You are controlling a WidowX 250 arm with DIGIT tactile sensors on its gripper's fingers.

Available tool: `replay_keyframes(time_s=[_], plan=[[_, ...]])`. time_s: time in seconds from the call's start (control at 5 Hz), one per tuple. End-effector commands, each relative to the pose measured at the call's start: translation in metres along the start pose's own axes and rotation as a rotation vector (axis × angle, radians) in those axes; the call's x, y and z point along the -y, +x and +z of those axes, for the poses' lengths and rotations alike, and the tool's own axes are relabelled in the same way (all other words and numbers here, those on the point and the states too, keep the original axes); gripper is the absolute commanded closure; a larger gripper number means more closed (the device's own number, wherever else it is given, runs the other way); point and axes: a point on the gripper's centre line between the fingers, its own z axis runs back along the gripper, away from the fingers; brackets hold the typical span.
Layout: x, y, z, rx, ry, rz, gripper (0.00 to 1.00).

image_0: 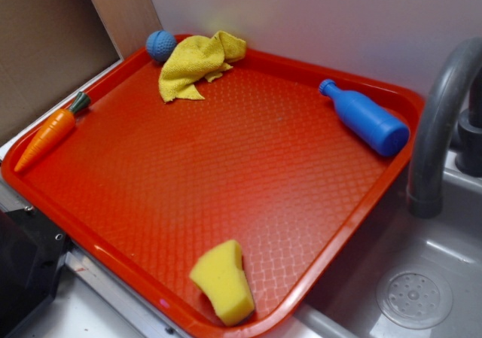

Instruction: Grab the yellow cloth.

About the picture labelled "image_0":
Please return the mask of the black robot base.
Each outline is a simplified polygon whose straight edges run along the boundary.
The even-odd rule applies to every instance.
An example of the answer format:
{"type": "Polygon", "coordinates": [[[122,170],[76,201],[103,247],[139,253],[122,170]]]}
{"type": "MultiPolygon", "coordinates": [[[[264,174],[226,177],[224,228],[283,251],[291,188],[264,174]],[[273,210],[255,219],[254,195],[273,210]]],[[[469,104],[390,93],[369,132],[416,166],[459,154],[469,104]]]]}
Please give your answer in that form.
{"type": "Polygon", "coordinates": [[[1,213],[2,337],[12,337],[54,301],[69,243],[39,210],[1,213]]]}

